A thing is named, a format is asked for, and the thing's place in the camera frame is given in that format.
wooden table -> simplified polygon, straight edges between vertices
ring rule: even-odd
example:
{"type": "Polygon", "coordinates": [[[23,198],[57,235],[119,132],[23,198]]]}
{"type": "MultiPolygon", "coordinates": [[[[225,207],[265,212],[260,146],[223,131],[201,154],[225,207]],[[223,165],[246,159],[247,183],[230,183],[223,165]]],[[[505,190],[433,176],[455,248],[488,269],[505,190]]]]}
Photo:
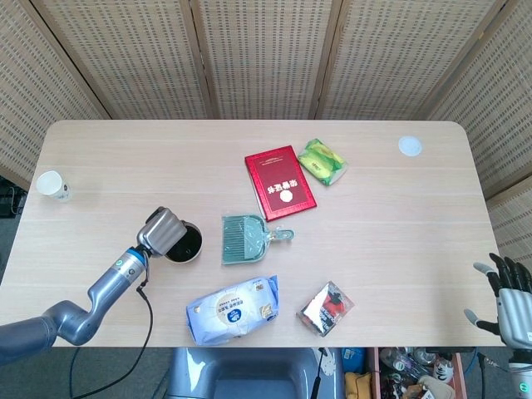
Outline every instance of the wooden table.
{"type": "MultiPolygon", "coordinates": [[[[145,291],[155,312],[151,346],[193,345],[185,305],[255,276],[278,275],[280,314],[233,346],[470,346],[500,344],[471,326],[472,308],[495,319],[495,300],[475,261],[489,263],[494,235],[466,133],[451,122],[62,121],[42,147],[0,287],[0,323],[40,315],[63,299],[88,308],[86,290],[159,205],[195,223],[200,256],[154,259],[145,291]],[[417,157],[397,142],[421,139],[417,157]],[[318,207],[270,227],[294,229],[257,264],[222,266],[221,216],[259,208],[244,156],[319,137],[350,164],[332,187],[305,171],[318,207]],[[38,194],[57,169],[74,190],[65,204],[38,194]],[[355,308],[325,337],[295,313],[328,281],[355,308]]],[[[90,346],[140,346],[148,312],[131,288],[90,346]]],[[[68,345],[58,339],[57,345],[68,345]]]]}

white bottle cap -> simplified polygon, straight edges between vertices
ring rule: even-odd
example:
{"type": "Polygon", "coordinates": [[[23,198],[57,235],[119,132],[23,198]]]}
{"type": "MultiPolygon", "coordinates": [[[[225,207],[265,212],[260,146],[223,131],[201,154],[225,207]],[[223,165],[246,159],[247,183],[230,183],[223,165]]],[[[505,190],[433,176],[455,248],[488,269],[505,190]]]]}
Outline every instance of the white bottle cap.
{"type": "Polygon", "coordinates": [[[399,139],[399,150],[406,156],[418,156],[423,151],[423,144],[413,135],[399,139]]]}

yellow snack package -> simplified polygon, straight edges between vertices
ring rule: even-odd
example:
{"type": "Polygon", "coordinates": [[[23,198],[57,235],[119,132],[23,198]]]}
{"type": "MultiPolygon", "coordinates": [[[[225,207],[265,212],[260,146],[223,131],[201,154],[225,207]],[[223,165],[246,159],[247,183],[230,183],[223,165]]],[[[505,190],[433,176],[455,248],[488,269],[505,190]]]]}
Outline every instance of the yellow snack package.
{"type": "Polygon", "coordinates": [[[347,162],[319,139],[310,140],[298,160],[316,179],[331,185],[347,170],[347,162]]]}

wet wipes package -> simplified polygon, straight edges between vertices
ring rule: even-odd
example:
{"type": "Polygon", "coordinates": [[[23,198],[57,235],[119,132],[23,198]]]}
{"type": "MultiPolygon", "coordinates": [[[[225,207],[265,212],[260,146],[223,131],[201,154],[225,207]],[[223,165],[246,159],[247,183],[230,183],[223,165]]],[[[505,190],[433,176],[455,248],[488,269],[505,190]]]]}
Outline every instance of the wet wipes package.
{"type": "Polygon", "coordinates": [[[277,276],[257,277],[198,298],[186,307],[196,345],[220,345],[278,315],[277,276]]]}

dustpan handle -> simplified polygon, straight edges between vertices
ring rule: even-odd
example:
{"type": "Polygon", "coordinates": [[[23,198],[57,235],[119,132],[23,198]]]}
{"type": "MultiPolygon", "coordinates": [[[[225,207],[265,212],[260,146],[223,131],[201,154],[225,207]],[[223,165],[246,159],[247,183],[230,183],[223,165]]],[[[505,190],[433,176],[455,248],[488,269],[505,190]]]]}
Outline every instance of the dustpan handle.
{"type": "Polygon", "coordinates": [[[293,230],[281,230],[277,228],[270,232],[269,239],[272,241],[275,239],[293,239],[293,230]]]}

